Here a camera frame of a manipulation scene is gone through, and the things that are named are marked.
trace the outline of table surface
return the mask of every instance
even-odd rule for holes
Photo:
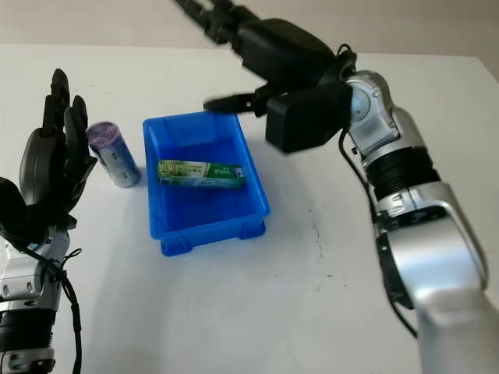
[[[90,122],[120,126],[142,170],[144,119],[260,84],[223,50],[0,46],[0,174],[14,182],[58,67]],[[482,242],[499,305],[499,85],[475,58],[360,55],[359,67],[384,75],[412,113]],[[363,191],[334,139],[284,157],[265,143],[264,119],[241,123],[272,208],[260,238],[163,257],[149,236],[145,173],[119,189],[95,168],[70,232],[83,253],[67,264],[83,372],[420,373],[416,342],[384,296]],[[62,298],[56,374],[71,372],[70,320]]]

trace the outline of blue plastic bin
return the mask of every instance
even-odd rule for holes
[[[229,238],[265,232],[270,213],[265,191],[246,145],[237,115],[210,112],[147,119],[143,123],[149,192],[150,236],[161,240],[166,256]],[[183,160],[240,164],[241,189],[159,185],[157,162]]]

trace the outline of can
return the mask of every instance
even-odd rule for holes
[[[87,130],[88,144],[112,181],[122,188],[135,185],[140,172],[122,137],[112,122],[99,122]]]

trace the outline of white wall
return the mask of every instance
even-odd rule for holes
[[[332,47],[473,55],[499,77],[499,0],[246,0]],[[0,0],[0,43],[211,48],[171,0]]]

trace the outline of green box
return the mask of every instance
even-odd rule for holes
[[[160,160],[157,176],[160,185],[216,189],[239,189],[246,182],[242,166],[212,162]]]

